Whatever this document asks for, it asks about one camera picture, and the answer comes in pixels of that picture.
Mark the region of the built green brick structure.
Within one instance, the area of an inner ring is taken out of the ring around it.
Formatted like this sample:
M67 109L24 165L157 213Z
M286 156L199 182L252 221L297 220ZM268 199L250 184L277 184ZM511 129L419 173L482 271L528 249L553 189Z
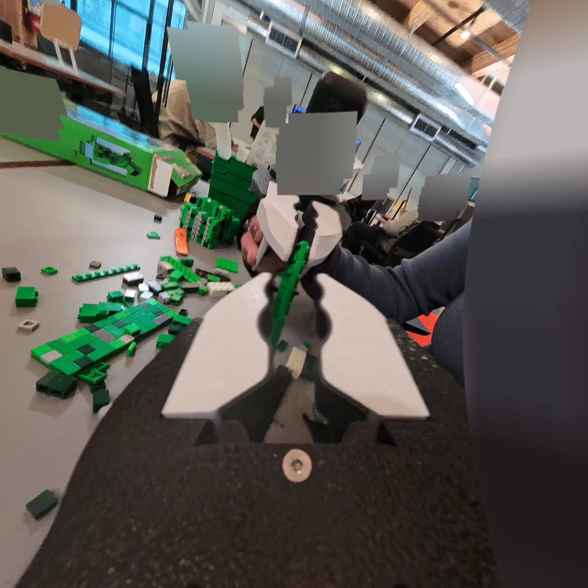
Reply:
M233 210L216 200L197 196L194 202L184 202L181 207L179 227L186 231L187 239L206 249L218 243L230 246L235 242L239 219Z

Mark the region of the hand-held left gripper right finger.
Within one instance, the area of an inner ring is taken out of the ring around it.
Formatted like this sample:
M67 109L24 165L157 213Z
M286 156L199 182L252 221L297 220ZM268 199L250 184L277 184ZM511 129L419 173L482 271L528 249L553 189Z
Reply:
M395 445L394 424L430 412L384 315L334 278L316 277L315 444Z

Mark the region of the grey desk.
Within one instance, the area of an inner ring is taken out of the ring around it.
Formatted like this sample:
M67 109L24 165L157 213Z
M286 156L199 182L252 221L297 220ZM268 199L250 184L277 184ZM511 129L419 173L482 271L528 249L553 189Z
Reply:
M153 212L168 213L156 226L168 239L175 214L158 198L73 168L1 171L1 265L40 290L36 309L18 311L1 281L1 587L465 587L465 484L446 463L459 435L445 419L463 397L399 331L441 423L395 424L393 446L306 446L304 483L286 480L285 445L200 444L200 423L159 417L186 337L130 401L119 393L155 342L117 358L107 427L86 387L67 401L35 392L45 370L30 349L119 287L70 275L94 260L151 274L168 249L145 236Z

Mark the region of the person's blue trousers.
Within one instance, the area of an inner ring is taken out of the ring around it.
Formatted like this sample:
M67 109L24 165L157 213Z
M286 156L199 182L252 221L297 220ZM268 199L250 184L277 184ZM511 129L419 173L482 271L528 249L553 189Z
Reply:
M432 333L431 351L437 363L465 386L463 351L464 292L447 304Z

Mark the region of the silver ventilation duct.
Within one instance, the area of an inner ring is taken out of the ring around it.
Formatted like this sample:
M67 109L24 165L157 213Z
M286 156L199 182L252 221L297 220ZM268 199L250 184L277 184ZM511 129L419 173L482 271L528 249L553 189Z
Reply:
M303 38L298 60L358 81L370 106L410 130L422 113L442 125L431 143L475 167L499 98L443 53L367 1L240 1L250 32L278 24Z

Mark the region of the person's right hand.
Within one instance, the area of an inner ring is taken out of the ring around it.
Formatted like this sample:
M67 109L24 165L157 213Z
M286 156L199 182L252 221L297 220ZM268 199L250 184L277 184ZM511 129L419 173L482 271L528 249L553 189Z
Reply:
M256 215L244 224L243 234L240 238L240 249L242 261L247 272L251 277L256 276L267 250L264 235Z

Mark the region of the wooden book stand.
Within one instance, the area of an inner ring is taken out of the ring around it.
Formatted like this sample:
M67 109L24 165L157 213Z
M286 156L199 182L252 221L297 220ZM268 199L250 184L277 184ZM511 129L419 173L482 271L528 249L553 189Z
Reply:
M78 73L76 51L82 29L80 16L58 1L43 1L41 5L40 34L53 43L60 65Z

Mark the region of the person's right forearm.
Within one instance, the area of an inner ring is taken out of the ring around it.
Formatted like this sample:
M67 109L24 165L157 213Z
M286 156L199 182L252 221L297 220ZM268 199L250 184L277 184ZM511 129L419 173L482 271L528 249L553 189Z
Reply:
M463 330L471 228L472 221L468 221L447 238L394 268L370 265L338 246L319 266L319 271L358 293L396 322L444 307L439 323Z

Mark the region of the dark green long brick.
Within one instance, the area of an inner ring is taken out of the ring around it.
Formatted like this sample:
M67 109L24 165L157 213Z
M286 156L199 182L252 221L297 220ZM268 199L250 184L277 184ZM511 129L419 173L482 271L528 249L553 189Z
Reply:
M54 396L59 399L70 397L77 388L77 379L60 371L48 371L35 383L38 393Z

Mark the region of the large green brick plate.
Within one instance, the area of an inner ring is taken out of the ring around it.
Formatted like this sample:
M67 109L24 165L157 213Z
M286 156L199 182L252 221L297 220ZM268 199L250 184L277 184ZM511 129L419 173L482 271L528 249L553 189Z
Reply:
M269 343L272 351L275 351L281 340L281 333L288 316L298 283L306 266L311 245L307 240L301 240L295 244L293 253L286 268L279 274L280 283L273 300L270 318L271 329Z

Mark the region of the green storage bin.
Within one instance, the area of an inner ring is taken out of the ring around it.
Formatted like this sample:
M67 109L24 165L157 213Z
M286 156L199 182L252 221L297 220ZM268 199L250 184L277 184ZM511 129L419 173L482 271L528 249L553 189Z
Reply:
M250 190L255 166L239 161L234 155L223 159L215 150L209 181L209 197L233 211L233 216L243 218L256 200Z

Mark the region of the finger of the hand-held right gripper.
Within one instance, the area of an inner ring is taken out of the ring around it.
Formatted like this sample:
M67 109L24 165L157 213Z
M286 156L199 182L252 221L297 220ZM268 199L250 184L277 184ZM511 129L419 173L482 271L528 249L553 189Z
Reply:
M268 248L281 261L289 261L300 230L299 211L296 208L299 202L297 195L278 195L275 190L269 190L261 199L256 216L263 238L256 263L261 262Z
M312 202L305 211L305 240L310 244L307 268L321 264L342 238L337 210L322 202Z

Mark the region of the long green brick plate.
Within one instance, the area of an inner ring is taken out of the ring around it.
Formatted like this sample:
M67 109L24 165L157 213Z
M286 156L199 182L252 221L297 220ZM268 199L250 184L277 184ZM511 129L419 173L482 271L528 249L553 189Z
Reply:
M121 275L124 273L134 272L136 270L140 270L140 266L136 263L131 263L128 265L121 265L121 266L114 266L111 268L105 269L94 269L87 272L78 273L72 275L71 280L74 283L87 283L92 282L98 279L102 279L104 277L109 276L116 276Z

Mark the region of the distant wooden desk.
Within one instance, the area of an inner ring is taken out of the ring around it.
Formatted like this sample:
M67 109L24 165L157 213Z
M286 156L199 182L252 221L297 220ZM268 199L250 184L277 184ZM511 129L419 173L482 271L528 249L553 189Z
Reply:
M103 80L87 74L86 72L63 65L59 62L58 59L27 48L21 43L8 43L4 40L1 40L1 54L20 63L33 65L43 70L52 72L53 74L66 77L80 84L91 86L99 92L108 93L120 98L126 98L126 93L121 89L107 84Z

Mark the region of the green mosaic tile panel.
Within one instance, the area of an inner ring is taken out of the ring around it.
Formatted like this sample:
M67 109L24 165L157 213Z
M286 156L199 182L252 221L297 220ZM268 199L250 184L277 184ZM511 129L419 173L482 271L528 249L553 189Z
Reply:
M118 312L31 349L31 357L50 370L76 376L169 326L177 315L155 299L122 305Z

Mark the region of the orange red object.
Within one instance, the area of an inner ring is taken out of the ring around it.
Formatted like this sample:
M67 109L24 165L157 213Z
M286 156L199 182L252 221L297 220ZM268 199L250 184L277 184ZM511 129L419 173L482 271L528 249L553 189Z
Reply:
M440 312L420 315L402 324L408 335L421 347L430 345L433 330L439 319Z

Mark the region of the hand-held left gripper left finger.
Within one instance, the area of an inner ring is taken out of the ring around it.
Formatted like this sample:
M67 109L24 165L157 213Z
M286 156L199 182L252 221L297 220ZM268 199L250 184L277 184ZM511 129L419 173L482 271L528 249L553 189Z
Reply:
M251 442L263 443L290 370L274 368L264 331L271 327L269 273L228 294L202 318L161 415L167 419L238 422Z

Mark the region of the green brick set box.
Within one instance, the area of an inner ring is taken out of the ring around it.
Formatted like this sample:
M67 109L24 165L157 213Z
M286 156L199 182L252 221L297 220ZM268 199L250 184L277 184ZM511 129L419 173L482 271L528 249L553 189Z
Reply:
M185 194L201 179L183 151L68 100L65 107L56 141L1 136L162 198Z

